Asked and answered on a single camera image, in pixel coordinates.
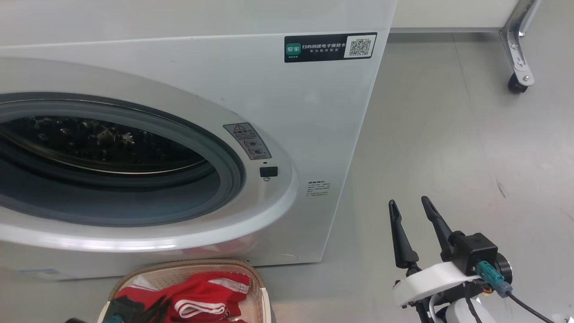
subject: black sticker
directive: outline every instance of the black sticker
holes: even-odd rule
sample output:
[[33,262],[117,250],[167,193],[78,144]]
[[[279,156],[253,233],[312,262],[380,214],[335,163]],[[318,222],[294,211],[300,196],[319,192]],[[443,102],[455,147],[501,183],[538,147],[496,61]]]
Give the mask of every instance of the black sticker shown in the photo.
[[285,62],[366,59],[373,55],[377,33],[285,37]]

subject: gray rubber seal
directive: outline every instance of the gray rubber seal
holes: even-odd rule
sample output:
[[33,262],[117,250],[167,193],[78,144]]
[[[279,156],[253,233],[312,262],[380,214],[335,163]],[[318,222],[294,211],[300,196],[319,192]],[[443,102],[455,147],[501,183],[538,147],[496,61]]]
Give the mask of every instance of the gray rubber seal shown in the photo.
[[[81,186],[39,176],[13,162],[0,160],[0,205],[9,209],[86,225],[149,226],[210,213],[232,200],[241,189],[243,165],[231,148],[196,125],[161,111],[78,94],[6,94],[0,95],[0,102],[4,102],[0,103],[0,122],[29,116],[70,116],[124,124],[180,143],[202,155],[215,169],[211,175],[175,187],[116,191],[106,189],[105,182],[110,178],[104,176],[97,179],[95,174],[78,175],[102,184]],[[39,167],[47,167],[44,161],[37,162]],[[54,171],[64,170],[55,167]]]

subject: teal connector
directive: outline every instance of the teal connector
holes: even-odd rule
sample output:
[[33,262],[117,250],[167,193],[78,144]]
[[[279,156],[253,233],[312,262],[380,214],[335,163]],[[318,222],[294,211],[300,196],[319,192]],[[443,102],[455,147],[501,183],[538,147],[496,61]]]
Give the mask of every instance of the teal connector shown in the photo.
[[476,273],[489,283],[502,298],[507,297],[508,291],[512,292],[512,286],[504,281],[504,276],[486,261],[481,261],[476,265]]
[[123,321],[122,321],[121,317],[114,315],[114,316],[108,318],[107,320],[104,320],[102,323],[122,323],[122,322]]

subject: washing machine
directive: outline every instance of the washing machine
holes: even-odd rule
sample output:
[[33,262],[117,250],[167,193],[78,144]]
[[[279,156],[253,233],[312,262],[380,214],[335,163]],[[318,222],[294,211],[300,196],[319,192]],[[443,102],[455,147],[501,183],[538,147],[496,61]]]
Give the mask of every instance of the washing machine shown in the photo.
[[395,5],[0,2],[0,266],[320,261]]

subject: red clothing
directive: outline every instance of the red clothing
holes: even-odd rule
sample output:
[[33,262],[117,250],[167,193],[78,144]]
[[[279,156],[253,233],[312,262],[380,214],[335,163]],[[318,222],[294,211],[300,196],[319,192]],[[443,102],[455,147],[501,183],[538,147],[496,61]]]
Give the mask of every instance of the red clothing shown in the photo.
[[127,296],[143,303],[148,309],[161,297],[171,300],[165,323],[220,322],[241,315],[239,302],[249,290],[249,277],[230,272],[205,272],[191,275],[184,283],[162,290],[155,289],[139,276],[131,286],[123,288],[117,297]]

